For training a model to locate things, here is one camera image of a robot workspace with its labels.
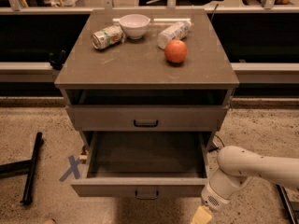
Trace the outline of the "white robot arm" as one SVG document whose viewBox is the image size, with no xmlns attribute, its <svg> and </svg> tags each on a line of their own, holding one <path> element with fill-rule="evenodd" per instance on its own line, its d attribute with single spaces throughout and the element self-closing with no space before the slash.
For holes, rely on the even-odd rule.
<svg viewBox="0 0 299 224">
<path fill-rule="evenodd" d="M 221 211 L 234 193 L 242 190 L 253 177 L 284 188 L 299 189 L 299 159 L 259 155 L 241 147 L 228 146 L 217 157 L 218 169 L 201 192 L 202 204 L 191 224 L 210 224 L 213 211 Z"/>
</svg>

